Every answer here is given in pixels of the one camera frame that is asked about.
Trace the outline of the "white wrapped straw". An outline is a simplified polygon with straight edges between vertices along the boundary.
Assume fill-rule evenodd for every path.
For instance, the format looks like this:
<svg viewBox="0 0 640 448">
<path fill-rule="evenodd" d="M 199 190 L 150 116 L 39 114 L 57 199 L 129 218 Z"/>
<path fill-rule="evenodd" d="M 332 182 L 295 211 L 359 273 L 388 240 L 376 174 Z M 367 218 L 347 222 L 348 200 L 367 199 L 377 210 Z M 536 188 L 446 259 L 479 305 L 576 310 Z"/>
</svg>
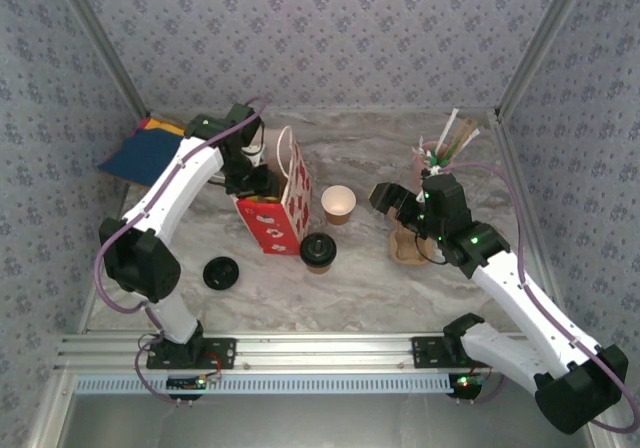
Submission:
<svg viewBox="0 0 640 448">
<path fill-rule="evenodd" d="M 470 132 L 469 135 L 458 146 L 458 148 L 454 152 L 453 157 L 458 156 L 458 154 L 461 153 L 471 143 L 471 141 L 474 140 L 479 134 L 480 134 L 480 130 L 477 128 L 474 129 L 472 132 Z"/>
<path fill-rule="evenodd" d="M 441 146 L 443 145 L 443 143 L 444 143 L 444 141 L 445 141 L 445 139 L 446 139 L 446 137 L 447 137 L 447 135 L 448 135 L 448 133 L 449 133 L 449 131 L 450 131 L 455 119 L 456 119 L 456 117 L 457 117 L 458 112 L 459 112 L 458 108 L 453 108 L 452 109 L 451 114 L 450 114 L 450 116 L 449 116 L 449 118 L 448 118 L 448 120 L 447 120 L 447 122 L 446 122 L 446 124 L 444 126 L 444 129 L 440 134 L 438 143 L 436 145 L 436 152 L 439 152 Z"/>
</svg>

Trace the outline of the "yellow napkin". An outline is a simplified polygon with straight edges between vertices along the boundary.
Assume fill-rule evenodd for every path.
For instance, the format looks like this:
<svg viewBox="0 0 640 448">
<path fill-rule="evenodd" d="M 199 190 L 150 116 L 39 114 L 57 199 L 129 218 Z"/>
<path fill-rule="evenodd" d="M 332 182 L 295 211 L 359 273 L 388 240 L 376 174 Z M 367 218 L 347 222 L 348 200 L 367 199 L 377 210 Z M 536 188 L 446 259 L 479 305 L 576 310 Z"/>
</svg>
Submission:
<svg viewBox="0 0 640 448">
<path fill-rule="evenodd" d="M 170 122 L 166 122 L 166 121 L 161 121 L 155 118 L 150 118 L 149 121 L 147 122 L 146 126 L 145 126 L 146 130 L 154 130 L 154 129 L 159 129 L 159 130 L 163 130 L 165 132 L 171 133 L 173 135 L 179 136 L 179 137 L 183 137 L 184 136 L 184 129 L 173 124 Z"/>
</svg>

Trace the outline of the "small circuit board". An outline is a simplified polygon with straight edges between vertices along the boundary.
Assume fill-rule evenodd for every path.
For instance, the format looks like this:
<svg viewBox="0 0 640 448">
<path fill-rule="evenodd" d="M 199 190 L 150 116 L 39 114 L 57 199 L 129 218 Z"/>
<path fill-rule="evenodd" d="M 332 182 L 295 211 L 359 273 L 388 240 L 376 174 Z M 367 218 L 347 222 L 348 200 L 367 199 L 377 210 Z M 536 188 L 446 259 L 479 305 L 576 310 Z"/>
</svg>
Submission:
<svg viewBox="0 0 640 448">
<path fill-rule="evenodd" d="M 481 375 L 450 374 L 451 392 L 447 396 L 457 403 L 474 404 L 480 396 L 484 383 L 485 378 Z"/>
<path fill-rule="evenodd" d="M 167 390 L 204 390 L 208 384 L 206 375 L 200 376 L 169 376 L 165 387 Z"/>
</svg>

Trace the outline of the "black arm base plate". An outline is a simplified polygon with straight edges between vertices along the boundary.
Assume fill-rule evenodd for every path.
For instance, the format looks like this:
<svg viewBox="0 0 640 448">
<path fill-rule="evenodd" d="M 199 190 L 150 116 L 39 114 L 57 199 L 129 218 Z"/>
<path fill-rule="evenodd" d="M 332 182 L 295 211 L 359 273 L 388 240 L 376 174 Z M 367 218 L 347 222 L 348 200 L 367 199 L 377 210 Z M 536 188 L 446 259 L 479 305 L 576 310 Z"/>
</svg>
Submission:
<svg viewBox="0 0 640 448">
<path fill-rule="evenodd" d="M 233 369 L 236 345 L 234 338 L 198 338 L 186 344 L 161 341 L 150 349 L 146 368 L 202 371 Z"/>
<path fill-rule="evenodd" d="M 462 343 L 449 336 L 417 336 L 411 339 L 414 367 L 471 369 L 488 368 L 488 365 L 472 359 Z"/>
</svg>

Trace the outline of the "brown striped wrapped straw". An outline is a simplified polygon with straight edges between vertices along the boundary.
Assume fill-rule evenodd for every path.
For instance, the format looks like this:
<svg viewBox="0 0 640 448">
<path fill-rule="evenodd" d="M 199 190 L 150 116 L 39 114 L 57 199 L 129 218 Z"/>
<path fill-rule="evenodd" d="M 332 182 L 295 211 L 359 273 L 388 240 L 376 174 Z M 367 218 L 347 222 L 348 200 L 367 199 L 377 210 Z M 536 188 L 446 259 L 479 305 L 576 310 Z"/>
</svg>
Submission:
<svg viewBox="0 0 640 448">
<path fill-rule="evenodd" d="M 469 118 L 465 118 L 462 120 L 462 123 L 460 124 L 457 131 L 455 132 L 451 140 L 451 143 L 449 144 L 449 147 L 445 152 L 445 155 L 444 155 L 445 159 L 450 159 L 453 156 L 453 154 L 456 152 L 458 147 L 462 144 L 463 139 L 466 137 L 466 133 L 469 130 L 473 130 L 473 121 Z"/>
</svg>

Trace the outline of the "grey metal panel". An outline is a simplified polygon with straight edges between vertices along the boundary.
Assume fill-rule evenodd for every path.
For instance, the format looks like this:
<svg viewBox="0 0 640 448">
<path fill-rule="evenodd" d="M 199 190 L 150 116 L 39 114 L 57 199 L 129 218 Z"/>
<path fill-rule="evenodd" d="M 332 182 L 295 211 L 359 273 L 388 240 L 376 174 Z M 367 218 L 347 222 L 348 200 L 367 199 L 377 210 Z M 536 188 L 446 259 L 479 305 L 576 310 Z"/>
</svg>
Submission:
<svg viewBox="0 0 640 448">
<path fill-rule="evenodd" d="M 68 395 L 28 448 L 623 448 L 556 431 L 508 387 L 484 405 L 444 395 L 222 395 L 174 408 L 147 395 Z"/>
</svg>

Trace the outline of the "brown pulp cup carrier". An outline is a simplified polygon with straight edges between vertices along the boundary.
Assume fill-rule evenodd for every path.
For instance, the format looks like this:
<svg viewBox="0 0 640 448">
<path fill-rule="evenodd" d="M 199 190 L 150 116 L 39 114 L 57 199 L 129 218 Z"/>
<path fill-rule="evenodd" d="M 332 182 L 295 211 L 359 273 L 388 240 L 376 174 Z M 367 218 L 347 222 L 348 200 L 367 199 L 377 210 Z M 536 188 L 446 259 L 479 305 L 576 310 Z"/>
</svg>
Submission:
<svg viewBox="0 0 640 448">
<path fill-rule="evenodd" d="M 391 258 L 406 266 L 428 264 L 435 253 L 434 242 L 429 238 L 415 238 L 415 234 L 396 219 L 396 213 L 395 208 L 391 208 L 387 213 L 388 219 L 393 223 L 393 230 L 389 237 Z"/>
</svg>

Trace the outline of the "white red printed paper bag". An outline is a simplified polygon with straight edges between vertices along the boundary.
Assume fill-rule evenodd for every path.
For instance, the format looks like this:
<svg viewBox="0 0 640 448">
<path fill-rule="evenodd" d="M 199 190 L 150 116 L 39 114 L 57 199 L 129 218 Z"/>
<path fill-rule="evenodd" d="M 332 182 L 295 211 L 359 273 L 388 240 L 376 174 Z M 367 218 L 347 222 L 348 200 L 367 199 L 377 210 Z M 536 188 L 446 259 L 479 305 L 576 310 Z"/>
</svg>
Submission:
<svg viewBox="0 0 640 448">
<path fill-rule="evenodd" d="M 263 160 L 278 176 L 278 203 L 231 197 L 236 211 L 266 254 L 297 255 L 311 217 L 311 176 L 293 129 L 268 129 Z"/>
</svg>

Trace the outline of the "aluminium mounting rail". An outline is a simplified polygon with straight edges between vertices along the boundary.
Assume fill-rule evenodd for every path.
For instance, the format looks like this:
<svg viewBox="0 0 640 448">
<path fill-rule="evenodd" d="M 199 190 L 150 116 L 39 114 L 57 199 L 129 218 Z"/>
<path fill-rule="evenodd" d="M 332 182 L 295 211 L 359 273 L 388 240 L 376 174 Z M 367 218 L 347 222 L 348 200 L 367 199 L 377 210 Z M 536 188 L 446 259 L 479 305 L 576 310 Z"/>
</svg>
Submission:
<svg viewBox="0 0 640 448">
<path fill-rule="evenodd" d="M 237 340 L 231 374 L 396 374 L 414 370 L 414 333 L 245 332 L 219 336 Z M 147 339 L 135 331 L 65 335 L 58 342 L 54 368 L 83 374 L 131 373 L 138 343 Z"/>
</svg>

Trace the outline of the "pink metal bucket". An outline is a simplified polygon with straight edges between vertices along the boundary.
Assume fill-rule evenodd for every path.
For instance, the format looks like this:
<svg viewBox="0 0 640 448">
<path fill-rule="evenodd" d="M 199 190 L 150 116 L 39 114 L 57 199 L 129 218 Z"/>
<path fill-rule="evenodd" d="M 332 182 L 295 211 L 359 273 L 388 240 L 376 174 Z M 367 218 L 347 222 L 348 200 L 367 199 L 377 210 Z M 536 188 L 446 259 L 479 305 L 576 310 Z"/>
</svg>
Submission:
<svg viewBox="0 0 640 448">
<path fill-rule="evenodd" d="M 438 151 L 435 151 L 437 147 L 436 141 L 424 141 L 420 139 L 417 147 L 412 148 L 413 152 L 413 174 L 412 185 L 414 188 L 420 188 L 422 183 L 422 171 L 430 171 L 432 168 L 432 161 L 436 162 L 437 166 L 444 167 L 448 162 L 449 145 L 443 143 Z"/>
</svg>

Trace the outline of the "paper cup with black lid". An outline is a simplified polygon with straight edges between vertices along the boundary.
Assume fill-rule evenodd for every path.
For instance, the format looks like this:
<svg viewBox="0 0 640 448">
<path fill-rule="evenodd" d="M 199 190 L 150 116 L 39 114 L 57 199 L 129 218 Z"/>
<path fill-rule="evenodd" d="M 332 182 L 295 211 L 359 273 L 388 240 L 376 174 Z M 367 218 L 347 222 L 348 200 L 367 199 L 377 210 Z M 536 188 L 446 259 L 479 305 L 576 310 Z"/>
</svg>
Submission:
<svg viewBox="0 0 640 448">
<path fill-rule="evenodd" d="M 330 266 L 337 255 L 334 239 L 326 233 L 311 233 L 300 243 L 300 258 L 309 268 Z"/>
</svg>

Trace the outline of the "black plastic cup lid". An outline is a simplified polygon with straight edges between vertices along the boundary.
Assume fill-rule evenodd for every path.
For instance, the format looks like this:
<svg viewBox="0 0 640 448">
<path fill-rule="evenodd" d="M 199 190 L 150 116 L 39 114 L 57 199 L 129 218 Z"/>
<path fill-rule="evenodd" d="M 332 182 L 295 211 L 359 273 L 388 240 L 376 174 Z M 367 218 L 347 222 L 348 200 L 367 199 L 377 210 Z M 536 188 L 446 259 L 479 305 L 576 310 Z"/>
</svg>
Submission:
<svg viewBox="0 0 640 448">
<path fill-rule="evenodd" d="M 202 279 L 205 285 L 216 291 L 230 289 L 239 279 L 239 267 L 235 260 L 220 256 L 211 259 L 204 267 Z"/>
</svg>

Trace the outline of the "aluminium frame post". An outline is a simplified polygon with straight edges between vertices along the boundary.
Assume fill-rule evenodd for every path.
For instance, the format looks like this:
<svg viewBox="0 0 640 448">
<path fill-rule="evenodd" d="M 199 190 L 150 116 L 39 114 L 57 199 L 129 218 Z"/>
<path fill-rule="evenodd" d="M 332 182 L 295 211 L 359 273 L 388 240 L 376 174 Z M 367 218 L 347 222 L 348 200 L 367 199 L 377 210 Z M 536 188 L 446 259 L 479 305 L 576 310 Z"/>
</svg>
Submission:
<svg viewBox="0 0 640 448">
<path fill-rule="evenodd" d="M 550 0 L 521 61 L 496 105 L 496 118 L 500 123 L 505 123 L 511 117 L 577 1 Z"/>
<path fill-rule="evenodd" d="M 142 118 L 147 113 L 145 104 L 90 1 L 66 1 L 127 105 L 138 118 Z"/>
</svg>

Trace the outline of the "blue napkin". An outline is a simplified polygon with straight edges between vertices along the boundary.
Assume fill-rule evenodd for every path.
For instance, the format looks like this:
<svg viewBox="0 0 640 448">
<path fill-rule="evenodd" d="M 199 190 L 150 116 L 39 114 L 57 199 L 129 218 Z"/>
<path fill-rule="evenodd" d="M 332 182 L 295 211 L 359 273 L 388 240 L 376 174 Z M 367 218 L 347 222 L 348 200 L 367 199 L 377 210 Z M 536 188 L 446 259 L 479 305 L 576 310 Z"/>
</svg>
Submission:
<svg viewBox="0 0 640 448">
<path fill-rule="evenodd" d="M 100 171 L 126 182 L 151 187 L 174 158 L 182 136 L 162 129 L 142 130 L 98 165 Z"/>
</svg>

